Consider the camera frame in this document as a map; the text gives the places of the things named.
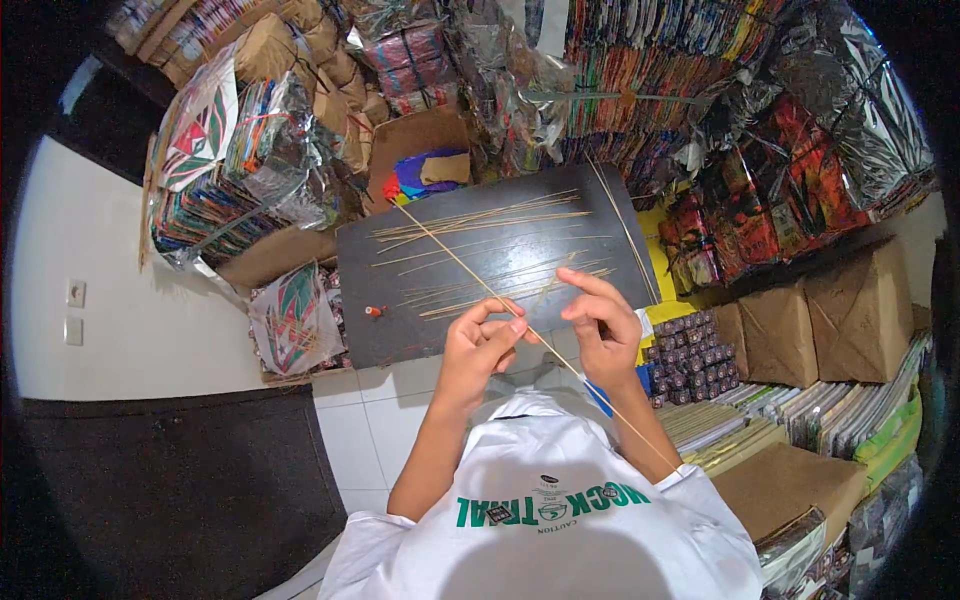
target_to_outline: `table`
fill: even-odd
[[[509,206],[548,194],[579,188],[576,193],[580,195],[580,199],[571,201],[570,204],[531,211],[529,215],[591,211],[591,214],[587,216],[504,225],[495,228],[480,228],[440,234],[439,237],[451,249],[454,246],[473,244],[493,238],[509,238],[490,242],[490,244],[453,250],[458,256],[462,255],[464,262],[485,281],[491,277],[539,265],[568,252],[586,250],[586,252],[569,260],[576,263],[578,261],[604,259],[603,262],[589,269],[603,267],[614,269],[612,273],[605,277],[605,280],[620,290],[631,306],[640,308],[658,303],[660,290],[657,288],[653,266],[647,254],[643,232],[636,222],[636,213],[630,201],[630,194],[624,187],[619,173],[612,165],[602,165],[599,168],[607,180],[620,209],[620,214],[623,215],[636,249],[640,253],[652,290],[644,281],[644,277],[636,264],[633,251],[624,234],[623,226],[613,210],[609,197],[589,165],[558,167],[535,175],[503,180],[493,184],[465,187],[418,200],[405,207],[413,216],[423,222]],[[517,214],[516,216],[527,216],[527,213]],[[436,303],[425,307],[415,307],[411,304],[402,305],[407,300],[407,297],[401,292],[403,289],[420,289],[442,284],[475,282],[475,279],[453,260],[419,269],[407,275],[399,275],[414,267],[449,258],[445,252],[412,258],[390,265],[372,267],[372,264],[378,262],[440,249],[436,242],[428,237],[423,237],[394,250],[377,254],[377,251],[395,242],[384,244],[371,239],[369,236],[372,231],[407,225],[413,225],[413,222],[400,210],[393,209],[348,224],[337,232],[338,265],[344,302],[344,324],[347,331],[350,359],[356,369],[389,365],[442,353],[446,330],[454,318],[427,321],[419,314],[430,308],[449,306],[472,298],[479,300],[483,296],[489,295],[481,287],[473,286],[449,295],[465,296],[470,291],[476,292],[471,298],[459,298],[449,300],[447,304]],[[601,235],[609,237],[562,239]],[[506,245],[521,243],[527,245],[466,256],[468,253],[487,248],[501,248]],[[558,260],[544,265],[543,269],[552,269],[552,267],[561,264],[561,261]],[[523,290],[530,287],[526,284],[533,279],[550,276],[549,271],[535,275],[522,274],[492,282],[491,287],[497,290],[497,293],[500,293],[498,287],[508,285],[518,286],[514,288],[515,290]],[[549,280],[543,280],[540,283],[546,285]],[[518,300],[517,303],[528,311],[526,317],[530,326],[539,333],[545,333],[569,326],[568,322],[561,319],[560,312],[579,293],[579,290],[571,286],[560,284],[559,289],[555,291],[545,295],[536,294]],[[510,296],[509,289],[504,292],[504,296]],[[387,306],[387,309],[381,317],[374,319],[366,314],[367,306],[377,308]]]

